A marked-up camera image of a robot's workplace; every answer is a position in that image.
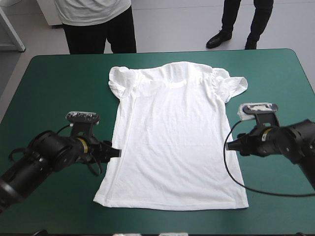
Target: white cabinet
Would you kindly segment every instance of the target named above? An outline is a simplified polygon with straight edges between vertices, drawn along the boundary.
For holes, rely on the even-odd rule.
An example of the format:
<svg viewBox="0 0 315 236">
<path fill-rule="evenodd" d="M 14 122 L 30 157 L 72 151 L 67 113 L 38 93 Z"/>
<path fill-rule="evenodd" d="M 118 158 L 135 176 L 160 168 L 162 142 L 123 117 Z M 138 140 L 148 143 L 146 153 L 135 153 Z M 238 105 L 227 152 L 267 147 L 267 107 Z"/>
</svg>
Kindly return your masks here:
<svg viewBox="0 0 315 236">
<path fill-rule="evenodd" d="M 54 0 L 37 0 L 37 2 L 50 26 L 62 24 Z"/>
</svg>

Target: person's leg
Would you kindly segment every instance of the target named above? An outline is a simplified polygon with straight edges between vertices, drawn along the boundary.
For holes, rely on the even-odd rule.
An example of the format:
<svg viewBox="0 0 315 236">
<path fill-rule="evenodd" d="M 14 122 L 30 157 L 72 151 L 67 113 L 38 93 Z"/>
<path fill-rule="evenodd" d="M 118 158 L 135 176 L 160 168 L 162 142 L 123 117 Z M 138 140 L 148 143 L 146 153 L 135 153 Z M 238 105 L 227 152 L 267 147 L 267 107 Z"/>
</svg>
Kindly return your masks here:
<svg viewBox="0 0 315 236">
<path fill-rule="evenodd" d="M 224 0 L 222 30 L 220 30 L 218 34 L 209 39 L 206 44 L 207 48 L 216 48 L 221 43 L 232 38 L 233 26 L 236 21 L 240 4 L 241 0 Z"/>
<path fill-rule="evenodd" d="M 258 42 L 271 16 L 273 4 L 274 0 L 254 0 L 256 10 L 252 20 L 251 32 L 247 38 L 248 41 Z"/>
<path fill-rule="evenodd" d="M 232 32 L 240 8 L 241 0 L 224 0 L 222 30 Z"/>
<path fill-rule="evenodd" d="M 103 54 L 107 24 L 70 26 L 63 24 L 70 54 Z"/>
<path fill-rule="evenodd" d="M 107 40 L 113 53 L 136 53 L 131 7 L 108 22 Z"/>
</svg>

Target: white t-shirt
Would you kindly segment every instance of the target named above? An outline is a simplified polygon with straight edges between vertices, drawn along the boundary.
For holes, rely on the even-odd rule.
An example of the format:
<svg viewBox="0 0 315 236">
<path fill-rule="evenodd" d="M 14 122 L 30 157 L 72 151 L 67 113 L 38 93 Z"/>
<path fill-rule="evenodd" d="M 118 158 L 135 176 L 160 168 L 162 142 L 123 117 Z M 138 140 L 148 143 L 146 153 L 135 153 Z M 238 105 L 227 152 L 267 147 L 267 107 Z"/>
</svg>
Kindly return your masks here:
<svg viewBox="0 0 315 236">
<path fill-rule="evenodd" d="M 62 23 L 91 26 L 105 23 L 131 6 L 130 0 L 55 0 Z"/>
<path fill-rule="evenodd" d="M 122 156 L 108 163 L 95 202 L 162 210 L 248 207 L 222 153 L 230 131 L 224 103 L 247 89 L 244 77 L 175 62 L 152 69 L 113 67 L 109 80 L 120 99 L 113 147 Z M 243 182 L 235 151 L 226 158 Z"/>
</svg>

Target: green table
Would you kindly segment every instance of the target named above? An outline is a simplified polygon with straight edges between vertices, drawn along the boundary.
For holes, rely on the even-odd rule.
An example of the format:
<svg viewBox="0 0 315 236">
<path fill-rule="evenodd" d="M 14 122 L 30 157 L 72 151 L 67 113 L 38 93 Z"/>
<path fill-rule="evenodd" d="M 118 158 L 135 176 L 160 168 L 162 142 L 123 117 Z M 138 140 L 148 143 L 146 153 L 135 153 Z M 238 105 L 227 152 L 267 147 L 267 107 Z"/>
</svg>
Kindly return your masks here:
<svg viewBox="0 0 315 236">
<path fill-rule="evenodd" d="M 40 132 L 67 124 L 68 111 L 100 114 L 94 128 L 99 139 L 111 140 L 118 99 L 107 82 L 112 66 L 149 68 L 174 61 L 221 67 L 244 76 L 249 87 L 226 105 L 230 124 L 239 120 L 245 102 L 274 102 L 281 125 L 315 120 L 315 97 L 295 53 L 289 49 L 116 55 L 37 56 L 32 59 L 0 124 L 0 172 L 11 163 L 14 148 L 25 147 Z M 234 136 L 254 122 L 241 124 Z M 297 166 L 283 156 L 239 157 L 249 186 L 289 193 L 312 192 Z M 293 234 L 315 231 L 315 198 L 280 198 L 247 192 L 250 207 L 237 210 L 161 211 L 105 208 L 93 202 L 103 176 L 84 165 L 52 174 L 22 204 L 0 215 L 0 233 L 143 233 Z"/>
</svg>

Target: leather shoe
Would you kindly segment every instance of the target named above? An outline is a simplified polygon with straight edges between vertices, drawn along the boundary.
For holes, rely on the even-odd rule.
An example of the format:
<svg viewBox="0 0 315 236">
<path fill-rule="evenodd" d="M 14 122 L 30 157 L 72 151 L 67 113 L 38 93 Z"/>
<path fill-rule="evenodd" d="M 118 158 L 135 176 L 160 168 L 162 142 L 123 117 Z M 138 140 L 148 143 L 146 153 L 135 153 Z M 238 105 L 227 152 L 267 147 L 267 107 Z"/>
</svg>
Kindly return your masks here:
<svg viewBox="0 0 315 236">
<path fill-rule="evenodd" d="M 247 40 L 245 50 L 257 49 L 257 42 Z"/>
<path fill-rule="evenodd" d="M 206 47 L 207 48 L 216 48 L 221 43 L 228 41 L 232 38 L 232 32 L 226 32 L 221 30 L 217 35 L 210 38 L 210 40 L 207 42 Z"/>
</svg>

